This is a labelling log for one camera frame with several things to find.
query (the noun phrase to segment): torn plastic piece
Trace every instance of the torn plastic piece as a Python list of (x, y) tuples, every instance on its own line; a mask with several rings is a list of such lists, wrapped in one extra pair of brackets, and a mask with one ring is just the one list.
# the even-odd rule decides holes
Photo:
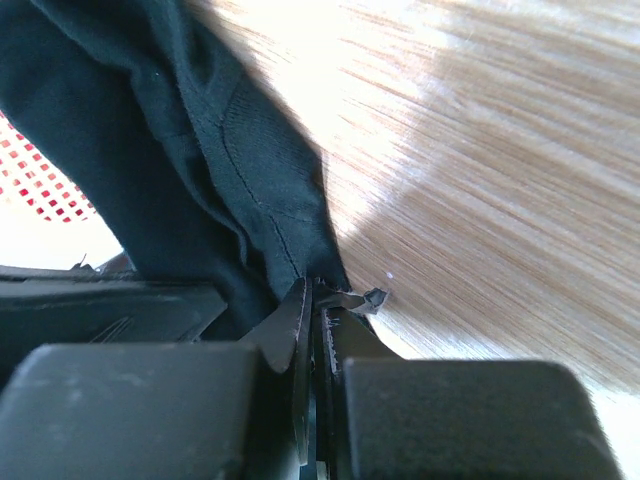
[(364, 295), (337, 292), (326, 285), (316, 285), (315, 306), (317, 308), (342, 307), (359, 315), (375, 315), (384, 305), (388, 292), (379, 288), (369, 290)]

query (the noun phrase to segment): black plastic part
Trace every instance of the black plastic part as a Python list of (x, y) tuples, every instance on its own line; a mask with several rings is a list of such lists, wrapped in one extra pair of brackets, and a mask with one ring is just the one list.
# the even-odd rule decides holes
[(543, 362), (350, 359), (354, 479), (620, 478), (588, 396)]
[(295, 478), (281, 387), (246, 344), (44, 346), (0, 399), (0, 472)]
[(226, 309), (207, 285), (41, 278), (0, 282), (0, 387), (40, 345), (188, 342)]
[(353, 356), (399, 359), (358, 316), (342, 308), (315, 312), (316, 463), (318, 478), (342, 479), (349, 470), (342, 365)]
[[(322, 283), (318, 283), (316, 284), (314, 295), (315, 306), (319, 309), (342, 307), (345, 310), (361, 315), (375, 315), (386, 301), (388, 293), (379, 288), (374, 288), (364, 295), (357, 295), (355, 293), (338, 292)], [(363, 323), (373, 332), (368, 321)]]
[(7, 267), (0, 265), (0, 281), (24, 282), (31, 280), (74, 280), (78, 282), (102, 282), (110, 280), (142, 280), (133, 270), (96, 271), (88, 265), (70, 270)]
[(240, 340), (258, 345), (272, 370), (291, 377), (291, 422), (301, 465), (309, 450), (311, 305), (312, 283), (300, 278), (277, 310)]

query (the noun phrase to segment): dark green cloth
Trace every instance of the dark green cloth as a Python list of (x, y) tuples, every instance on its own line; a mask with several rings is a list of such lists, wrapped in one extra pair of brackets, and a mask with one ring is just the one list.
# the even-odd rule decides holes
[(216, 338), (298, 277), (348, 288), (318, 157), (181, 2), (3, 0), (0, 32), (0, 110), (144, 278), (218, 288)]

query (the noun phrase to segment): light wood grain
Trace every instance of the light wood grain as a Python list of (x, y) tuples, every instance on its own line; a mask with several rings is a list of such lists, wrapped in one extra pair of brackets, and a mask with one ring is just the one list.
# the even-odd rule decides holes
[(564, 363), (640, 478), (640, 3), (191, 3), (322, 152), (384, 340)]

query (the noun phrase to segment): stitching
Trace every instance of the stitching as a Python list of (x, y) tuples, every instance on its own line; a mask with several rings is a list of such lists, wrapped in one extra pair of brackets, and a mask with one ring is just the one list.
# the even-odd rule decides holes
[[(222, 127), (222, 124), (224, 123), (224, 121), (227, 119), (227, 113), (231, 109), (231, 104), (233, 103), (233, 99), (236, 97), (236, 93), (238, 92), (238, 89), (240, 88), (240, 83), (242, 83), (242, 80), (244, 80), (245, 77), (247, 77), (247, 74), (245, 72), (242, 72), (240, 74), (240, 77), (238, 78), (238, 81), (233, 86), (233, 91), (231, 92), (231, 95), (229, 95), (229, 101), (224, 106), (224, 110), (222, 110), (222, 113), (220, 114), (220, 126), (221, 127)], [(200, 97), (200, 100), (204, 104), (206, 104), (209, 108), (213, 108), (211, 106), (211, 104), (209, 103), (209, 100), (207, 100), (207, 98), (205, 97), (204, 93), (201, 93), (199, 90), (195, 90), (195, 92), (196, 92), (196, 95), (198, 95), (198, 97)]]
[(159, 142), (164, 142), (165, 140), (173, 140), (175, 138), (179, 138), (179, 137), (186, 137), (186, 136), (190, 136), (190, 135), (195, 135), (195, 132), (193, 130), (188, 131), (188, 132), (181, 132), (181, 133), (169, 133), (167, 135), (160, 135), (156, 138), (157, 141)]
[[(224, 146), (225, 152), (227, 153), (227, 157), (229, 158), (229, 162), (233, 166), (233, 169), (236, 172), (236, 175), (238, 175), (238, 177), (240, 178), (240, 181), (242, 182), (242, 185), (244, 186), (244, 188), (246, 189), (247, 193), (251, 197), (251, 200), (253, 200), (253, 202), (259, 208), (262, 208), (262, 204), (258, 201), (258, 199), (255, 197), (255, 195), (253, 194), (253, 192), (249, 188), (249, 185), (247, 184), (247, 181), (245, 180), (245, 178), (242, 175), (242, 173), (240, 172), (240, 169), (236, 165), (236, 162), (233, 161), (233, 156), (231, 155), (230, 150), (233, 149), (234, 153), (236, 155), (238, 155), (237, 150), (235, 150), (235, 146), (232, 143), (227, 142), (227, 138), (226, 138), (226, 136), (224, 134), (224, 127), (220, 126), (219, 128), (221, 130), (220, 133), (221, 133), (221, 137), (222, 137), (222, 144)], [(293, 272), (296, 274), (297, 277), (299, 277), (300, 273), (298, 272), (298, 268), (296, 267), (295, 262), (293, 261), (293, 258), (291, 256), (291, 253), (289, 252), (289, 249), (287, 248), (287, 243), (286, 243), (284, 237), (282, 236), (282, 232), (278, 228), (278, 223), (275, 221), (275, 219), (273, 218), (273, 216), (271, 214), (267, 213), (266, 216), (269, 218), (269, 220), (273, 224), (273, 227), (274, 227), (274, 229), (276, 231), (276, 234), (278, 236), (280, 247), (281, 247), (282, 251), (284, 252), (285, 256), (287, 257), (287, 260), (289, 261), (289, 264), (293, 268)]]
[(269, 210), (271, 210), (273, 213), (283, 216), (283, 217), (287, 217), (290, 218), (291, 220), (295, 220), (297, 222), (301, 222), (301, 223), (306, 223), (307, 225), (316, 225), (317, 222), (314, 222), (313, 220), (307, 220), (306, 218), (299, 218), (299, 217), (294, 217), (293, 215), (283, 212), (277, 208), (273, 208), (270, 207), (269, 205), (264, 205), (266, 208), (268, 208)]

